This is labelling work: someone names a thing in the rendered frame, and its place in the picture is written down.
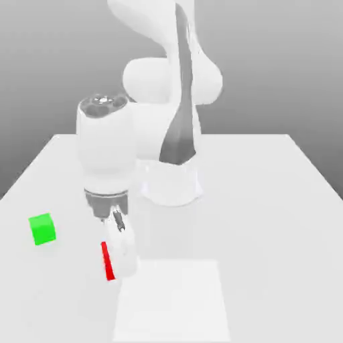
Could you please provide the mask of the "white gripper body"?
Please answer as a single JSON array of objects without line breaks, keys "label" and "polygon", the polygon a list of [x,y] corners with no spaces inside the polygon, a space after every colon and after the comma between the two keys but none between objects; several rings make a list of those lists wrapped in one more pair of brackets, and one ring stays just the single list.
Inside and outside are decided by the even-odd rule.
[{"label": "white gripper body", "polygon": [[127,216],[123,217],[123,224],[125,227],[119,229],[114,216],[105,220],[107,246],[115,277],[131,277],[138,268],[135,233]]}]

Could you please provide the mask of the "small red cube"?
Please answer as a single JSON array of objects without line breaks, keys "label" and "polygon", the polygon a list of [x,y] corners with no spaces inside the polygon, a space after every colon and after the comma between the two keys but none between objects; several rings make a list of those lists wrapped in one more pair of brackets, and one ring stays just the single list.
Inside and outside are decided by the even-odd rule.
[{"label": "small red cube", "polygon": [[113,272],[108,246],[105,241],[101,243],[101,249],[102,249],[103,262],[105,266],[106,278],[108,281],[115,280],[115,274]]}]

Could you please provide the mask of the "small green cube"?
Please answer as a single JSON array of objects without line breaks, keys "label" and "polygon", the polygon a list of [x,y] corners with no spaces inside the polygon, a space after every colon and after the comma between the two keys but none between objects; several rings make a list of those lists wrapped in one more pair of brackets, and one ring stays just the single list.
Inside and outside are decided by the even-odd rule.
[{"label": "small green cube", "polygon": [[56,229],[50,213],[33,216],[28,220],[35,245],[56,240]]}]

